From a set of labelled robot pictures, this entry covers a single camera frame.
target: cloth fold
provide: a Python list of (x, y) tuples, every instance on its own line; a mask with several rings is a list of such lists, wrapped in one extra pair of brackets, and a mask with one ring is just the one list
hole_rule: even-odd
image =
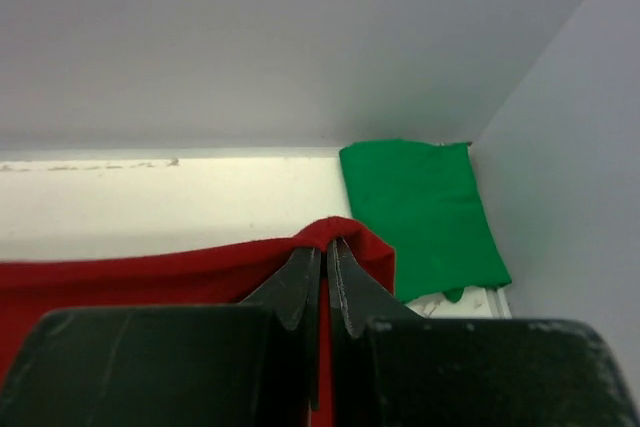
[[(355, 220), (330, 217), (290, 238), (211, 249), (65, 262), (0, 263), (0, 384), (22, 342), (45, 313), (69, 307), (216, 304), (242, 300), (281, 267), (296, 247), (344, 237), (360, 265), (393, 291), (394, 251)], [(329, 304), (320, 297), (320, 410), (314, 427), (333, 425)]]
[(360, 142), (340, 151), (351, 213), (396, 249), (396, 296), (411, 301), (511, 282), (466, 144)]

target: green fabric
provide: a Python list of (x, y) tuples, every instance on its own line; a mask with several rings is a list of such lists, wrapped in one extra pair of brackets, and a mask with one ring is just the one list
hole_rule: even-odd
[(511, 282), (478, 195), (466, 144), (361, 142), (340, 151), (355, 219), (396, 250), (396, 296), (410, 301)]

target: red cloth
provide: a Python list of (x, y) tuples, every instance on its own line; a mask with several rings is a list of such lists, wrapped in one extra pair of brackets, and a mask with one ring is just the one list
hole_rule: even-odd
[[(326, 251), (345, 237), (360, 265), (393, 291), (394, 252), (355, 220), (330, 217), (290, 238), (129, 259), (0, 264), (0, 381), (25, 337), (50, 310), (104, 305), (237, 302), (264, 282), (296, 247)], [(329, 302), (320, 296), (320, 410), (313, 427), (333, 424)]]

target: white panel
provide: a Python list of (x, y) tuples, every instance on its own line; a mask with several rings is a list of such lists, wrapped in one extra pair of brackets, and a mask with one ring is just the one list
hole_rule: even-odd
[(0, 0), (0, 149), (474, 138), (581, 0)]
[[(179, 252), (350, 217), (336, 155), (235, 154), (0, 163), (0, 261)], [(505, 306), (476, 287), (457, 304), (442, 294), (411, 303), (425, 317), (503, 317)]]
[(514, 315), (592, 324), (640, 397), (639, 33), (585, 0), (471, 152)]

